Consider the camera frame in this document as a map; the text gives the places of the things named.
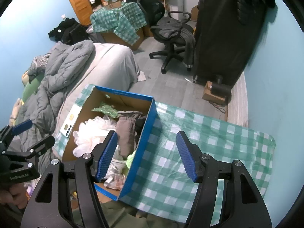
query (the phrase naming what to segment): light blue wall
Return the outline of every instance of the light blue wall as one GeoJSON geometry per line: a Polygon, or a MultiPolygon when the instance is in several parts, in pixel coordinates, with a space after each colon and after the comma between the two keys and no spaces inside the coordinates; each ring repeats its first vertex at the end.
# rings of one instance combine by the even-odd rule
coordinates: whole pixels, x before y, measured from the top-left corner
{"type": "Polygon", "coordinates": [[[63,14],[77,19],[69,0],[13,0],[0,17],[0,128],[22,97],[22,74],[54,45],[48,33],[63,14]]]}
{"type": "Polygon", "coordinates": [[[282,0],[275,0],[245,69],[249,126],[276,140],[265,203],[275,227],[289,211],[304,174],[304,33],[282,0]]]}

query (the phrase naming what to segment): gray comforter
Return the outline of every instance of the gray comforter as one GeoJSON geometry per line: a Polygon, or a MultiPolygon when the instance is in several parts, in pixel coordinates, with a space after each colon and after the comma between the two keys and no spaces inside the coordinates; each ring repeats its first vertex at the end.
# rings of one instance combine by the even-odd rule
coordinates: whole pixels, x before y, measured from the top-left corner
{"type": "MultiPolygon", "coordinates": [[[[54,132],[60,107],[83,72],[93,48],[91,40],[72,46],[56,46],[49,57],[45,77],[37,94],[33,94],[19,112],[19,121],[31,119],[33,122],[32,128],[20,135],[22,151],[25,152],[43,137],[54,132]]],[[[51,150],[39,158],[40,174],[43,174],[53,158],[51,150]]]]}

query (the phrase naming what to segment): metal bolt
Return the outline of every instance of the metal bolt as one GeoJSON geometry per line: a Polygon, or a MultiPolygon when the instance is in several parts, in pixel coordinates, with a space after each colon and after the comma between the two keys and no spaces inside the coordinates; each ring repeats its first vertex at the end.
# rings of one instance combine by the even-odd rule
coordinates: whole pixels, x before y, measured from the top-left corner
{"type": "Polygon", "coordinates": [[[55,165],[55,164],[58,164],[59,163],[59,159],[53,159],[51,161],[51,164],[55,165]]]}
{"type": "Polygon", "coordinates": [[[209,154],[202,154],[202,158],[205,160],[210,159],[210,155],[209,154]]]}
{"type": "Polygon", "coordinates": [[[234,164],[235,164],[236,166],[241,166],[241,165],[242,165],[242,162],[239,161],[239,160],[235,160],[235,161],[234,161],[234,164]]]}
{"type": "Polygon", "coordinates": [[[91,155],[90,153],[85,153],[85,154],[83,155],[83,158],[84,158],[84,159],[89,159],[91,156],[92,156],[92,155],[91,155]]]}

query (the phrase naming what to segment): green checkered cloth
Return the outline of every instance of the green checkered cloth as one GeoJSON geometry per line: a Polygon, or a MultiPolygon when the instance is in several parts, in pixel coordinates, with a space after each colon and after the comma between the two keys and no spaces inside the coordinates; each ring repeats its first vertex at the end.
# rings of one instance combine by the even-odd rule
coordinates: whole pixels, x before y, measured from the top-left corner
{"type": "MultiPolygon", "coordinates": [[[[82,106],[94,85],[87,85],[76,100],[82,106]]],[[[272,136],[208,116],[156,102],[158,116],[142,157],[132,190],[122,201],[142,211],[186,222],[198,184],[185,172],[175,139],[183,130],[203,153],[231,163],[241,160],[262,196],[265,195],[276,147],[272,136]]],[[[54,149],[63,155],[67,138],[59,133],[54,149]]],[[[223,180],[219,180],[212,225],[217,224],[222,206],[223,180]]]]}
{"type": "Polygon", "coordinates": [[[139,39],[139,28],[147,25],[145,16],[135,2],[124,3],[122,7],[106,10],[104,7],[90,17],[94,32],[113,32],[130,45],[139,39]]]}

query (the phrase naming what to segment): bed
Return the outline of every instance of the bed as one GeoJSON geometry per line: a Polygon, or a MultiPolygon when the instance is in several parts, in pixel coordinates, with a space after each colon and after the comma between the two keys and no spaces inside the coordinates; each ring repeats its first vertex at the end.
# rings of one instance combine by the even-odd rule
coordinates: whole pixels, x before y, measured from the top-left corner
{"type": "MultiPolygon", "coordinates": [[[[18,114],[19,122],[31,119],[33,127],[15,140],[11,150],[26,151],[46,134],[56,136],[87,84],[127,91],[131,83],[145,80],[130,48],[83,42],[55,47],[37,93],[30,96],[18,114]]],[[[54,149],[40,157],[40,174],[53,158],[61,158],[54,149]]]]}

